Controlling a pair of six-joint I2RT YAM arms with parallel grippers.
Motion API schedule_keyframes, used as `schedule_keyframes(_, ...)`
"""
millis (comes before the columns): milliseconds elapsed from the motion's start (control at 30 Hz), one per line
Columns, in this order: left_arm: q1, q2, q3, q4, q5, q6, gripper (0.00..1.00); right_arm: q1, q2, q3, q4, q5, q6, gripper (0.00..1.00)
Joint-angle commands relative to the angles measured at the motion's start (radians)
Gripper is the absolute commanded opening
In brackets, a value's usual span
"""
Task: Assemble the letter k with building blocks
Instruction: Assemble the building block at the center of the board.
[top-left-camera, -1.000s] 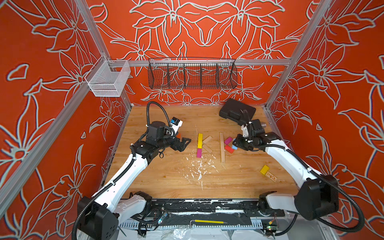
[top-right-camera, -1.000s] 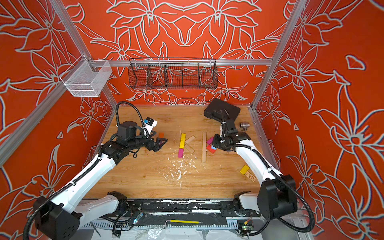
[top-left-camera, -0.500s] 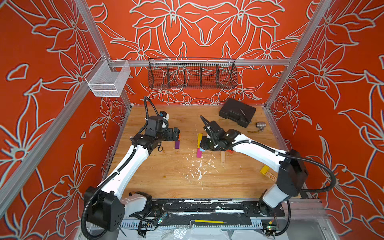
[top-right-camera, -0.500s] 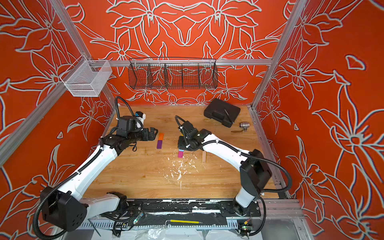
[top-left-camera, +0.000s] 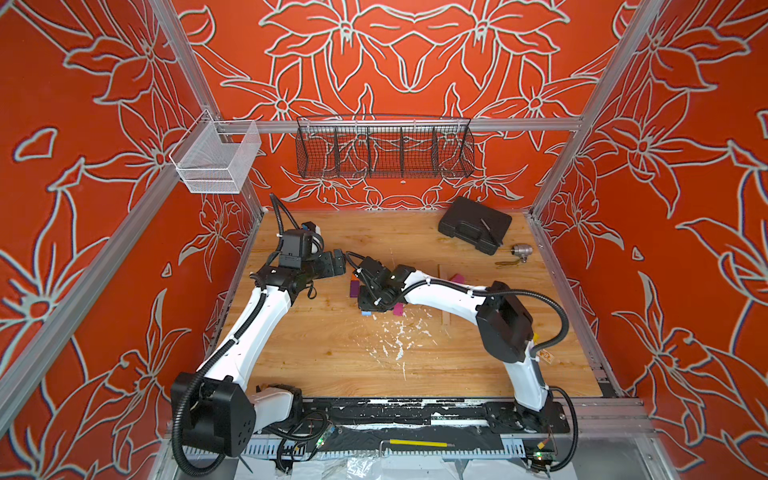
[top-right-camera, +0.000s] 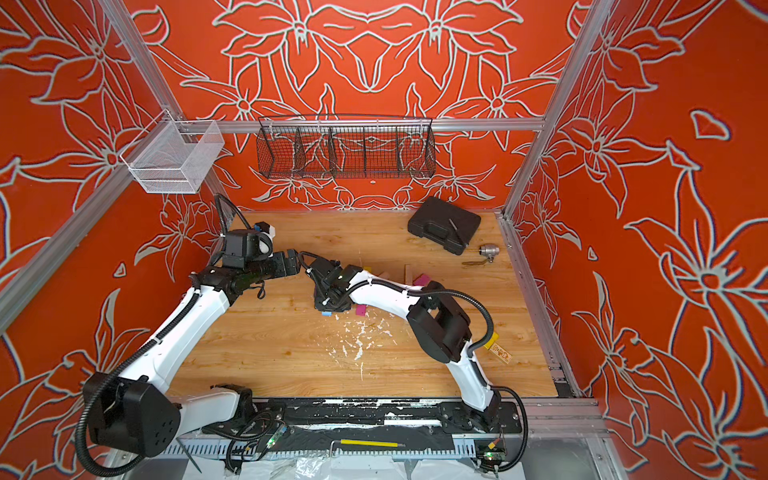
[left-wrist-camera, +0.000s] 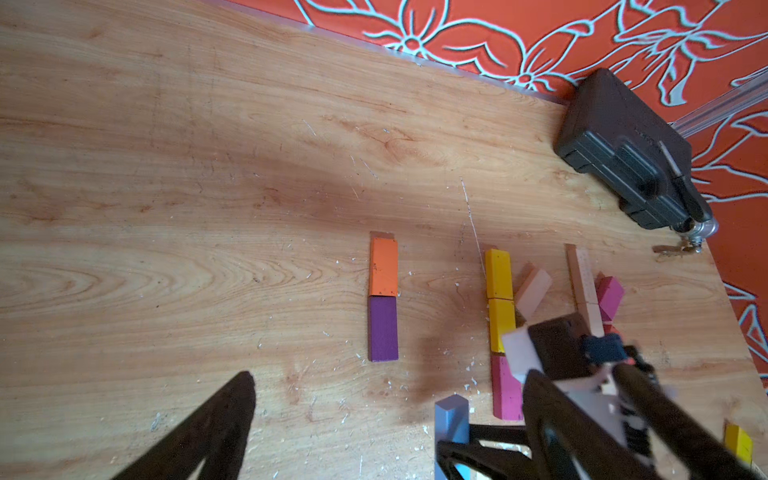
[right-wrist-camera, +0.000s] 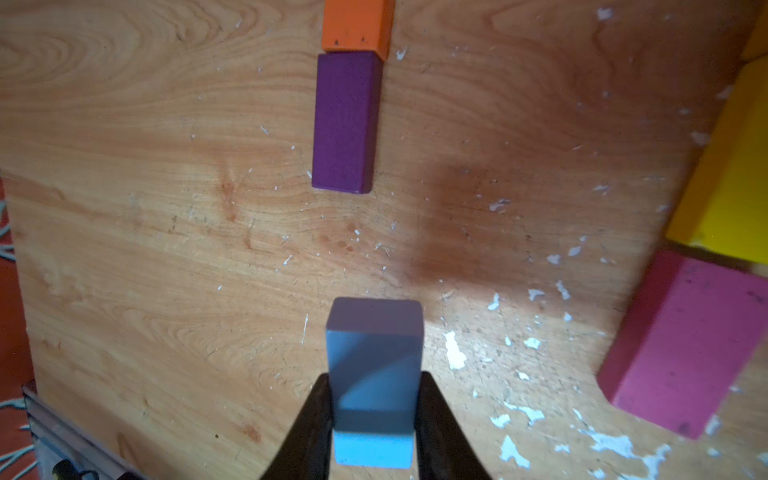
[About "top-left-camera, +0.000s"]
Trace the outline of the printed natural wood block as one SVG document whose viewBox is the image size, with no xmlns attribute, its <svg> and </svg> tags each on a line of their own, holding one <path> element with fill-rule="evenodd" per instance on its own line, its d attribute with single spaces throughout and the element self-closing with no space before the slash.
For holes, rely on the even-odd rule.
<svg viewBox="0 0 768 480">
<path fill-rule="evenodd" d="M 540 350 L 537 353 L 537 356 L 540 361 L 544 361 L 547 364 L 552 364 L 554 362 L 554 356 L 546 349 Z"/>
</svg>

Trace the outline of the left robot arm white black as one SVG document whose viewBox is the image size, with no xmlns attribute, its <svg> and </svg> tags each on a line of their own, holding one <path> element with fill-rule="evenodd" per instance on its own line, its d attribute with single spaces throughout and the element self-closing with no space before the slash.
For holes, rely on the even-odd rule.
<svg viewBox="0 0 768 480">
<path fill-rule="evenodd" d="M 204 477 L 225 459 L 240 456 L 256 431 L 298 413 L 299 389 L 269 385 L 247 394 L 251 373 L 280 320 L 300 294 L 316 295 L 315 282 L 342 276 L 341 250 L 328 251 L 319 227 L 298 223 L 284 203 L 270 197 L 277 246 L 251 274 L 254 288 L 241 315 L 210 356 L 172 385 L 171 450 L 179 469 Z"/>
</svg>

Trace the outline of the purple building block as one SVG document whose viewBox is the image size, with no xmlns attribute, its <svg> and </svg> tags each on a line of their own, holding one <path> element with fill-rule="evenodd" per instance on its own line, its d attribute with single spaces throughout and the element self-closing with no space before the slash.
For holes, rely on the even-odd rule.
<svg viewBox="0 0 768 480">
<path fill-rule="evenodd" d="M 358 298 L 360 294 L 360 282 L 358 280 L 350 281 L 349 297 Z"/>
</svg>

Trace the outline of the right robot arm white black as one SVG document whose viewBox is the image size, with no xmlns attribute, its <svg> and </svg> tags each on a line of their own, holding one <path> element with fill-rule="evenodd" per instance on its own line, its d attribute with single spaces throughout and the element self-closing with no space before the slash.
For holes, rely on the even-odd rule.
<svg viewBox="0 0 768 480">
<path fill-rule="evenodd" d="M 433 277 L 408 265 L 385 267 L 370 256 L 345 254 L 346 262 L 361 282 L 358 306 L 364 311 L 385 312 L 399 304 L 426 306 L 462 318 L 477 327 L 486 352 L 500 361 L 514 394 L 515 423 L 526 432 L 545 432 L 559 420 L 553 388 L 541 373 L 539 353 L 565 340 L 570 322 L 563 307 L 538 292 L 513 289 L 503 282 L 471 286 Z M 549 306 L 560 320 L 552 338 L 534 340 L 533 317 L 523 297 Z"/>
</svg>

